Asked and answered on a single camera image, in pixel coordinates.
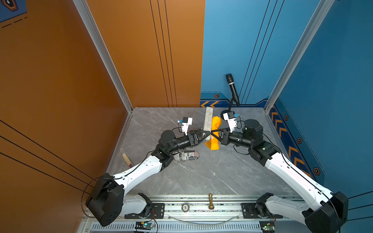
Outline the black microphone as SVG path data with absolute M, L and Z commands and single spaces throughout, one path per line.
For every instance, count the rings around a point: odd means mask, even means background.
M 226 75 L 226 80 L 232 92 L 232 100 L 236 103 L 237 106 L 240 106 L 239 95 L 237 93 L 236 86 L 234 83 L 234 78 L 231 73 Z

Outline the aluminium corner post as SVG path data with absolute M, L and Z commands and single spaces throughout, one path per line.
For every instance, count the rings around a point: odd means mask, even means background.
M 84 0 L 73 0 L 73 3 L 91 37 L 91 40 L 94 43 L 94 46 L 104 64 L 106 67 L 106 70 L 118 92 L 118 95 L 120 99 L 122 100 L 122 103 L 124 107 L 126 108 L 127 112 L 129 114 L 133 113 L 133 106 L 131 104 L 131 101 L 128 97 L 128 94 L 124 88 L 124 85 L 122 83 L 122 80 L 119 76 L 119 73 L 115 67 L 115 64 L 110 56 L 110 53 L 107 49 L 107 46 L 104 42 L 104 39 L 100 33 L 100 30 L 97 26 L 97 23 L 94 19 L 94 16 L 88 6 L 87 1 Z
M 311 41 L 316 35 L 319 27 L 321 26 L 323 20 L 325 19 L 334 2 L 334 0 L 322 0 L 318 3 L 289 61 L 287 62 L 271 95 L 268 98 L 268 101 L 264 107 L 264 112 L 266 114 L 268 114 L 271 108 L 274 106 L 276 100 L 280 96 L 282 90 L 284 89 L 285 85 L 287 84 L 288 80 L 293 74 L 295 68 L 297 67 L 299 61 L 303 57 L 305 51 L 309 47 Z

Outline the aluminium corner post right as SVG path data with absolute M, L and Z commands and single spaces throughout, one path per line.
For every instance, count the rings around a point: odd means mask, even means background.
M 293 74 L 295 68 L 297 67 L 299 61 L 303 57 L 305 51 L 309 47 L 311 41 L 316 35 L 319 27 L 321 26 L 323 20 L 325 19 L 334 2 L 334 0 L 322 0 L 318 3 L 289 61 L 287 62 L 271 95 L 268 98 L 268 101 L 264 107 L 264 112 L 266 114 L 268 114 L 271 108 L 274 106 L 276 100 L 280 96 L 282 90 L 284 89 L 285 85 L 287 84 L 288 80 Z

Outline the yellow microfibre cloth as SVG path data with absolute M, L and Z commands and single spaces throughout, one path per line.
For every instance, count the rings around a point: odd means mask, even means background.
M 222 120 L 219 116 L 214 116 L 212 118 L 212 126 L 211 130 L 218 130 L 219 127 L 222 124 Z M 205 143 L 205 145 L 210 149 L 210 150 L 219 150 L 220 145 L 219 145 L 219 140 L 217 139 L 219 137 L 219 132 L 213 132 L 211 135 L 211 139 Z

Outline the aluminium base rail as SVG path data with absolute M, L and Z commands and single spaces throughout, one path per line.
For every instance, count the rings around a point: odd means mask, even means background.
M 260 221 L 275 223 L 275 233 L 308 233 L 304 224 L 275 215 L 261 217 L 255 213 L 257 196 L 213 195 L 215 209 L 209 210 L 209 196 L 205 195 L 156 195 L 150 196 L 154 211 L 140 219 L 136 215 L 121 215 L 103 227 L 89 211 L 83 217 L 79 233 L 262 233 Z M 182 212 L 182 204 L 190 210 Z M 135 231 L 136 222 L 155 224 L 151 231 Z

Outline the brass chess piece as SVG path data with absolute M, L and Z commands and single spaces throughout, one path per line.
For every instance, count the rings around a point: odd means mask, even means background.
M 213 194 L 212 193 L 209 193 L 209 204 L 208 204 L 208 208 L 209 210 L 214 210 L 215 207 L 214 207 L 214 204 L 213 204 Z

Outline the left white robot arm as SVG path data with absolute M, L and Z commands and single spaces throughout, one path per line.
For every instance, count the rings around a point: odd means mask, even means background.
M 164 170 L 174 154 L 201 144 L 210 131 L 194 130 L 177 138 L 172 130 L 161 134 L 154 151 L 138 165 L 115 175 L 103 174 L 97 179 L 85 205 L 101 226 L 110 225 L 121 215 L 135 214 L 149 217 L 152 201 L 143 193 L 126 197 L 142 181 Z

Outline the left green circuit board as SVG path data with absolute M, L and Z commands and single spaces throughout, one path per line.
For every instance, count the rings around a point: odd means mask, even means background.
M 135 224 L 135 231 L 151 231 L 155 228 L 155 224 L 150 221 L 150 222 L 136 222 Z

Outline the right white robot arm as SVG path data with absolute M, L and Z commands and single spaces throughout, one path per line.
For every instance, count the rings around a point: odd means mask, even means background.
M 246 120 L 242 132 L 225 128 L 211 134 L 222 145 L 247 148 L 254 160 L 274 172 L 303 199 L 289 201 L 265 193 L 256 201 L 259 216 L 281 215 L 306 225 L 313 233 L 337 233 L 347 221 L 348 198 L 342 192 L 332 192 L 296 167 L 276 145 L 264 139 L 263 127 L 257 120 Z

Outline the black microphone stand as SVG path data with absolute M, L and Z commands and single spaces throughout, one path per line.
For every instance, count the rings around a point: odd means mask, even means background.
M 232 106 L 233 106 L 234 100 L 231 99 L 229 102 L 229 107 L 227 110 L 223 110 L 220 114 L 220 117 L 225 120 L 224 115 L 227 115 L 229 119 L 233 118 L 235 116 L 235 112 L 232 111 Z

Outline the aluminium corner post left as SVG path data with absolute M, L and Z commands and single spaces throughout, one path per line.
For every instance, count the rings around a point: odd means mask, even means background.
M 124 88 L 124 85 L 122 83 L 122 80 L 119 76 L 119 73 L 115 67 L 115 64 L 110 56 L 110 53 L 107 49 L 107 46 L 104 42 L 104 39 L 100 33 L 100 30 L 97 26 L 97 23 L 94 19 L 94 16 L 88 6 L 87 1 L 84 0 L 73 0 L 73 3 L 91 37 L 91 40 L 94 43 L 94 46 L 104 64 L 106 67 L 106 70 L 118 92 L 118 95 L 120 99 L 122 100 L 122 103 L 124 107 L 126 108 L 127 112 L 129 114 L 133 113 L 133 106 L 131 104 L 131 101 L 128 97 L 128 94 Z

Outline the right green circuit board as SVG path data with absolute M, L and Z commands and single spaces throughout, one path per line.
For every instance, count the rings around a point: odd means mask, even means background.
M 275 233 L 275 223 L 270 221 L 260 221 L 260 229 L 262 233 Z

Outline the green circuit board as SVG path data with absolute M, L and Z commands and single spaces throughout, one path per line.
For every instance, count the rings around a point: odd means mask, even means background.
M 275 223 L 270 221 L 260 221 L 260 229 L 262 233 L 275 233 Z
M 151 231 L 155 228 L 155 224 L 150 221 L 150 222 L 136 222 L 135 224 L 135 231 Z

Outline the wooden folding fan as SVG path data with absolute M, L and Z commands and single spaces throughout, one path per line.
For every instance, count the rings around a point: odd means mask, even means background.
M 134 165 L 133 163 L 131 162 L 130 158 L 128 157 L 128 155 L 126 153 L 123 153 L 122 154 L 122 158 L 124 159 L 125 161 L 125 164 L 129 167 L 129 168 L 132 168 Z

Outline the grey eyeglass case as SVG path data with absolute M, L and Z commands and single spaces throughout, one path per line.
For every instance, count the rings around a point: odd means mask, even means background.
M 204 120 L 204 131 L 211 131 L 213 120 L 213 108 L 206 107 L 205 120 Z

